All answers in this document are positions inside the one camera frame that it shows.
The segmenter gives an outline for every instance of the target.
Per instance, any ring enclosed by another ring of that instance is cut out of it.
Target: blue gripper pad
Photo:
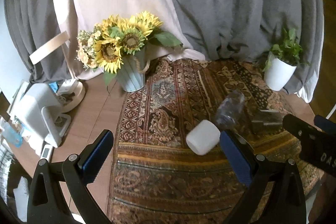
[[[327,120],[325,117],[316,115],[314,118],[314,125],[321,128],[327,134],[336,135],[336,123]]]
[[[253,179],[251,166],[226,131],[220,134],[219,144],[239,182],[249,187]]]
[[[88,155],[87,160],[82,165],[82,181],[85,184],[94,182],[101,167],[113,147],[113,133],[105,131],[104,136],[99,136],[93,144],[95,148]]]

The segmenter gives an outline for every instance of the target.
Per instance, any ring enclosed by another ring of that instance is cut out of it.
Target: metal bucket vase
[[[134,57],[139,60],[140,68],[145,67],[145,49],[135,53]],[[123,65],[118,70],[117,81],[124,91],[134,92],[143,88],[145,85],[145,73],[139,73],[137,63],[132,55],[123,57]]]

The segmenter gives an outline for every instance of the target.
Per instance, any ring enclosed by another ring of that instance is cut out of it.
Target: artificial sunflower bouquet
[[[96,23],[92,32],[78,32],[77,59],[85,69],[104,68],[104,80],[108,85],[124,64],[123,59],[134,56],[147,43],[164,47],[181,45],[174,35],[160,28],[162,24],[147,11],[129,19],[111,15]]]

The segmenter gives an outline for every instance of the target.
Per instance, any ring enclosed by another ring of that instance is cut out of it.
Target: screw
[[[47,162],[47,160],[46,160],[46,159],[42,159],[42,160],[40,160],[40,161],[39,161],[39,165],[41,165],[41,166],[42,166],[42,165],[44,165],[46,162]]]
[[[238,141],[239,141],[241,144],[246,144],[246,141],[245,141],[244,138],[241,137],[241,136],[238,137]]]
[[[264,160],[265,160],[265,156],[262,155],[262,154],[258,154],[258,155],[257,155],[257,160],[259,160],[259,161],[264,161]]]
[[[76,154],[72,154],[69,156],[69,161],[74,161],[77,159],[77,155]]]
[[[294,164],[295,164],[295,160],[293,160],[293,159],[288,159],[288,163],[289,163],[290,165],[294,165]]]

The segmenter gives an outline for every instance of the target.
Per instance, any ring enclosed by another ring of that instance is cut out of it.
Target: potted plant
[[[270,89],[281,90],[292,77],[300,63],[302,47],[298,44],[296,30],[283,30],[285,39],[282,44],[275,44],[269,51],[265,66],[264,80]]]
[[[110,16],[95,24],[93,32],[79,31],[77,59],[85,69],[103,68],[106,85],[117,77],[125,91],[140,90],[149,67],[149,61],[145,60],[146,44],[181,45],[174,35],[160,28],[162,24],[147,11],[129,19]]]

